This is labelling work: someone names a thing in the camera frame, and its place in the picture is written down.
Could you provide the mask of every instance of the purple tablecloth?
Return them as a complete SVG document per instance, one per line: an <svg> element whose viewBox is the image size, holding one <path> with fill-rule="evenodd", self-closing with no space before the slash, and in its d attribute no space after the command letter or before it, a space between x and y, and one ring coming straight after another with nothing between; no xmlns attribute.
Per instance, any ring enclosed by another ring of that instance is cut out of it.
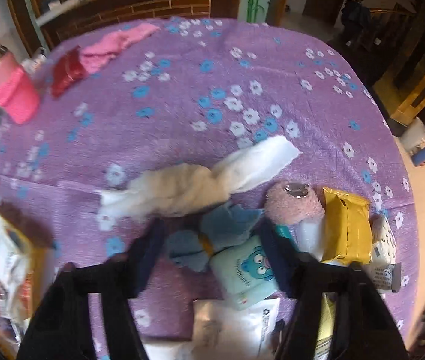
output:
<svg viewBox="0 0 425 360"><path fill-rule="evenodd" d="M29 123L3 122L0 200L53 233L57 266L88 266L122 251L145 227L98 218L98 190L180 162L210 167L238 147L283 134L302 154L275 180L355 192L372 201L372 215L388 216L403 288L385 301L405 335L418 271L412 191L393 136L348 63L323 42L281 28L233 20L150 22L161 30L58 101L46 94ZM138 23L67 40L44 69L76 45ZM272 183L232 199L261 207ZM220 292L210 273L179 269L163 257L131 306L142 334L187 339L192 301L212 296ZM107 347L98 306L92 297L101 357ZM280 316L292 306L282 299Z"/></svg>

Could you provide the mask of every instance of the cartoon eye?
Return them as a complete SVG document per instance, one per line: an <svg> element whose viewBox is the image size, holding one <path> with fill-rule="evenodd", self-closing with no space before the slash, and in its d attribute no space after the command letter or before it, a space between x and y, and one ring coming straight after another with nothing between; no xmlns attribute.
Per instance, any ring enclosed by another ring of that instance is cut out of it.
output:
<svg viewBox="0 0 425 360"><path fill-rule="evenodd" d="M261 264L262 263L262 260L264 260L264 257L262 257L262 254L256 254L254 256L254 262L256 264Z"/></svg>

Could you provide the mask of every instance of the red pouch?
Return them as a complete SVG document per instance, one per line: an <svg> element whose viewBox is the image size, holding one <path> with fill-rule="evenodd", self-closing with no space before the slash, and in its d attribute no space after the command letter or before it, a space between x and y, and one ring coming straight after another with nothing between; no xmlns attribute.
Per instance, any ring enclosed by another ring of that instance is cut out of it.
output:
<svg viewBox="0 0 425 360"><path fill-rule="evenodd" d="M68 51L54 66L51 94L59 97L75 81L87 76L86 69L79 61L79 47Z"/></svg>

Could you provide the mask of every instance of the pink bottle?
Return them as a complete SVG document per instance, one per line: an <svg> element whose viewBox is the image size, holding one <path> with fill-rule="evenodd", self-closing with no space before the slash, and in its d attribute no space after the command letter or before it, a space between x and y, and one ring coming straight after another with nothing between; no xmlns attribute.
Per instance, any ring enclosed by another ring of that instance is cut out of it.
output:
<svg viewBox="0 0 425 360"><path fill-rule="evenodd" d="M11 52L0 45L0 107L15 123L26 123L40 103L34 85Z"/></svg>

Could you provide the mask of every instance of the blue cartoon character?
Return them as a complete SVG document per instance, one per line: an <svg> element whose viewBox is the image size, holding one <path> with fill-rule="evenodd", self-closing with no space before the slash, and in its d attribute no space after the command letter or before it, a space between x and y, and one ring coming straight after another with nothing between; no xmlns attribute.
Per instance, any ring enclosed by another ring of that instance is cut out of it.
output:
<svg viewBox="0 0 425 360"><path fill-rule="evenodd" d="M241 264L241 269L255 279L266 281L274 278L273 270L261 246L256 246L247 259Z"/></svg>

